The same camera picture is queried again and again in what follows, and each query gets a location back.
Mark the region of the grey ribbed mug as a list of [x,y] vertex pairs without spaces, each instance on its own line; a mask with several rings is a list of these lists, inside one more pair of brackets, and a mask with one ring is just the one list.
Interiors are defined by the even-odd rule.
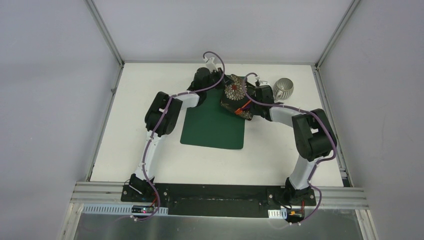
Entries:
[[280,78],[272,88],[275,100],[287,100],[294,92],[294,83],[289,78]]

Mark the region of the black floral square plate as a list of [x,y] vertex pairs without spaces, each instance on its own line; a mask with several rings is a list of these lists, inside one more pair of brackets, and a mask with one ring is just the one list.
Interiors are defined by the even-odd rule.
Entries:
[[[250,99],[246,97],[246,94],[243,91],[242,84],[244,82],[242,77],[230,74],[225,75],[224,80],[225,87],[220,100],[220,105],[229,112],[235,114],[235,111],[242,107]],[[241,117],[247,121],[251,121],[253,118],[253,115],[250,113],[250,109],[244,110],[241,115],[236,116]]]

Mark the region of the purple metallic fork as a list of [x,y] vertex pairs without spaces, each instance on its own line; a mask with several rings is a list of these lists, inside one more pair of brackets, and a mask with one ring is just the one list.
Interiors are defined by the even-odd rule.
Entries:
[[246,104],[244,104],[242,107],[240,107],[240,108],[238,109],[238,112],[239,112],[239,113],[241,113],[241,112],[243,112],[244,110],[249,109],[250,107],[251,107],[251,102],[249,101],[249,102],[247,102]]

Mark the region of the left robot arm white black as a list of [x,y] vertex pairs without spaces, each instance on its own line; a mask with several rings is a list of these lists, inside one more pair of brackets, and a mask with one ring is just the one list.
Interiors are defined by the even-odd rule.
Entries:
[[186,91],[174,95],[162,91],[156,94],[144,118],[147,132],[142,158],[128,184],[140,202],[147,202],[157,194],[153,185],[155,152],[162,140],[175,129],[180,111],[200,106],[207,98],[207,91],[220,87],[224,78],[224,66],[216,69],[201,67]]

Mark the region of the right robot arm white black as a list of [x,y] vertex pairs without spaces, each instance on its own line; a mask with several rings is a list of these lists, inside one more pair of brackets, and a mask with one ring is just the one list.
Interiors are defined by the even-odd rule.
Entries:
[[296,205],[312,188],[311,179],[318,165],[336,158],[337,141],[327,115],[320,108],[307,111],[272,102],[269,85],[255,87],[254,97],[248,94],[245,86],[242,90],[253,103],[251,109],[258,109],[261,117],[293,129],[298,159],[293,172],[286,179],[283,196],[288,204]]

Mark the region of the green placemat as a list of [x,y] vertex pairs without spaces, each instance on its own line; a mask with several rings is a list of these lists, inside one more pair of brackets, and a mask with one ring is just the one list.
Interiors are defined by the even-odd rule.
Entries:
[[186,110],[181,144],[225,150],[243,149],[245,119],[221,106],[223,95],[223,89],[208,90],[200,106]]

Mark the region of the orange plastic fork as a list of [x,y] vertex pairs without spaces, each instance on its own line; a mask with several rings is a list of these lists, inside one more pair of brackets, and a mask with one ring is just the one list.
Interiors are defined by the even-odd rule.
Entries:
[[248,102],[246,102],[242,107],[238,108],[234,113],[236,115],[241,115],[243,113],[243,111],[248,110],[251,107],[251,100],[249,100]]

